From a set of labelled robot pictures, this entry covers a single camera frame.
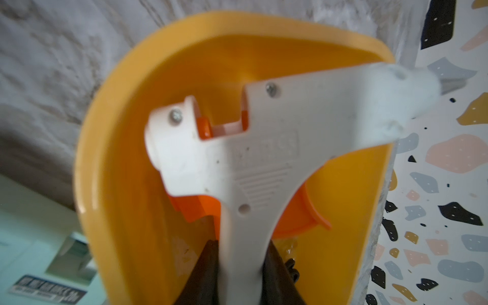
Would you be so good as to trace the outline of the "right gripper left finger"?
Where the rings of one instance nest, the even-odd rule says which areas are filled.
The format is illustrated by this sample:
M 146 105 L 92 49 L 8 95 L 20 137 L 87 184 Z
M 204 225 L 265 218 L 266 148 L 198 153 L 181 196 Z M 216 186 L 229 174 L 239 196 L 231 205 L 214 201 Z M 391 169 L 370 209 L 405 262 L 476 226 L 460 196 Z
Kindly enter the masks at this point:
M 184 287 L 184 304 L 218 304 L 219 243 L 207 241 Z

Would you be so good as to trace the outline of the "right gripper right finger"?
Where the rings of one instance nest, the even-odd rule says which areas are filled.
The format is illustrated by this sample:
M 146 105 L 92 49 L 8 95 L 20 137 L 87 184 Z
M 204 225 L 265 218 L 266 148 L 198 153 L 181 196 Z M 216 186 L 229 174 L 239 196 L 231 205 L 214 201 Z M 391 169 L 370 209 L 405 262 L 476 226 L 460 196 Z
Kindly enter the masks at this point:
M 275 244 L 271 241 L 263 265 L 263 291 L 261 304 L 305 305 L 296 288 L 300 273 L 295 268 L 296 261 L 284 261 Z

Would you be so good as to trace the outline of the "yellow plastic storage box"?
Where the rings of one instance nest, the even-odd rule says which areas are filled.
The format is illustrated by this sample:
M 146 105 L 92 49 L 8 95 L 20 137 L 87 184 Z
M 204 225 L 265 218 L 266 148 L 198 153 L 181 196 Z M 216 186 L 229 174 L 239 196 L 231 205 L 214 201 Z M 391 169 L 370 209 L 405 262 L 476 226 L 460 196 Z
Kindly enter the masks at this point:
M 135 47 L 80 133 L 76 206 L 111 304 L 347 304 L 395 136 L 380 40 L 212 11 Z

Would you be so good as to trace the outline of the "white hot glue gun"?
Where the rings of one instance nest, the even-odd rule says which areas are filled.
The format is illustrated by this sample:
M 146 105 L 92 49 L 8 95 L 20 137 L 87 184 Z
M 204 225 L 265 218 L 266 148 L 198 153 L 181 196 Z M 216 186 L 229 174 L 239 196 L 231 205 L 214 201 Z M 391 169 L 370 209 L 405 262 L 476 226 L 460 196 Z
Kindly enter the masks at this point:
M 273 231 L 305 181 L 329 160 L 399 140 L 410 120 L 467 83 L 426 68 L 375 63 L 245 85 L 239 121 L 202 139 L 196 99 L 154 110 L 144 140 L 173 197 L 221 208 L 221 304 L 259 304 Z

